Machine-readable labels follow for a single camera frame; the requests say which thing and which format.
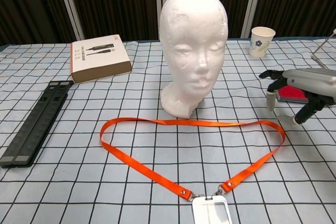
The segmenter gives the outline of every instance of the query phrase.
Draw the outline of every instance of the white paper cup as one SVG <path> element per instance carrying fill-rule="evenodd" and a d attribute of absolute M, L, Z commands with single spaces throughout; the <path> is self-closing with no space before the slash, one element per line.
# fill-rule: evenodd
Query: white paper cup
<path fill-rule="evenodd" d="M 268 27 L 258 26 L 252 29 L 249 53 L 253 57 L 265 56 L 275 31 Z"/>

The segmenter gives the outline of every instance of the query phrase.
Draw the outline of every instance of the white tablecloth with grid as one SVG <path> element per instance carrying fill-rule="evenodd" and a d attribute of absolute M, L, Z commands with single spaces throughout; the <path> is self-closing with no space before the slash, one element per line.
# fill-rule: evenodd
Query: white tablecloth with grid
<path fill-rule="evenodd" d="M 323 40 L 277 40 L 262 59 L 248 55 L 249 41 L 229 40 L 212 92 L 194 119 L 246 122 L 294 115 L 303 104 L 277 102 L 266 110 L 260 80 L 266 69 L 319 66 L 310 59 Z M 34 164 L 0 168 L 0 222 L 185 223 L 191 204 L 152 183 L 99 142 L 106 120 L 137 116 L 173 119 L 161 107 L 160 90 L 172 76 L 159 42 L 124 43 L 130 74 L 74 84 Z M 316 54 L 336 69 L 336 39 Z M 69 80 L 69 45 L 8 46 L 0 52 L 0 155 L 51 80 Z M 336 107 L 317 112 L 303 126 L 282 125 L 285 145 L 259 171 L 226 195 L 233 223 L 336 222 Z M 280 143 L 258 125 L 205 128 L 127 122 L 110 127 L 106 141 L 147 167 L 211 195 L 218 184 Z"/>

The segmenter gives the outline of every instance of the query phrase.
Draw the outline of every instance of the product box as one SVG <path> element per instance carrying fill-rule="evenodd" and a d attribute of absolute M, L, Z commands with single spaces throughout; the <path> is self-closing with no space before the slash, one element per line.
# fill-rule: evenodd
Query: product box
<path fill-rule="evenodd" d="M 75 83 L 131 71 L 130 59 L 119 35 L 70 44 L 70 73 Z"/>

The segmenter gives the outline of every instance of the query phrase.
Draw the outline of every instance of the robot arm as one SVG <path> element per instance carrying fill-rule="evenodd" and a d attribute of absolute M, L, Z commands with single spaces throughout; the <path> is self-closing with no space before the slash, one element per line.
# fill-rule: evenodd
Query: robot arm
<path fill-rule="evenodd" d="M 330 69 L 303 68 L 285 71 L 266 70 L 259 75 L 274 81 L 266 92 L 267 108 L 275 106 L 276 90 L 290 85 L 303 91 L 308 103 L 292 118 L 295 124 L 302 124 L 325 105 L 336 104 L 336 71 Z"/>

